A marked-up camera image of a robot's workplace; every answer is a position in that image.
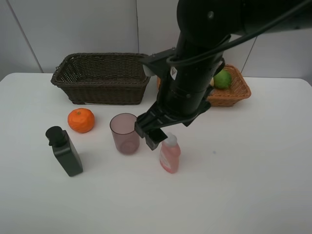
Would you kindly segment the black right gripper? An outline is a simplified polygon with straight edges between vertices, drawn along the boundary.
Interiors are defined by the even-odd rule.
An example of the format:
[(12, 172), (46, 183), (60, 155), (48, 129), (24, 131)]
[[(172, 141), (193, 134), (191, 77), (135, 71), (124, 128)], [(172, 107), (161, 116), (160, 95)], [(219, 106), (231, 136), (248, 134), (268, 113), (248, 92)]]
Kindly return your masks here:
[(168, 138), (160, 128), (178, 123), (188, 126), (209, 109), (206, 99), (211, 92), (211, 61), (168, 65), (169, 73), (160, 78), (155, 103), (135, 123), (136, 133), (145, 138), (151, 150)]

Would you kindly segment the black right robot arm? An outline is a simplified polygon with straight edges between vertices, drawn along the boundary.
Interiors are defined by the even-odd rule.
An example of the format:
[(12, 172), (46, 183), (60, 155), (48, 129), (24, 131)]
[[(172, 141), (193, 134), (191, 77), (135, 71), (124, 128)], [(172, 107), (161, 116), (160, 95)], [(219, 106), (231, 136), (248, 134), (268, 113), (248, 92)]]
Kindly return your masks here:
[(175, 48), (142, 59), (144, 72), (160, 78), (155, 103), (138, 116), (135, 131), (154, 150), (162, 128), (190, 125), (210, 108), (210, 82), (223, 68), (223, 52), (266, 32), (309, 28), (309, 0), (181, 0)]

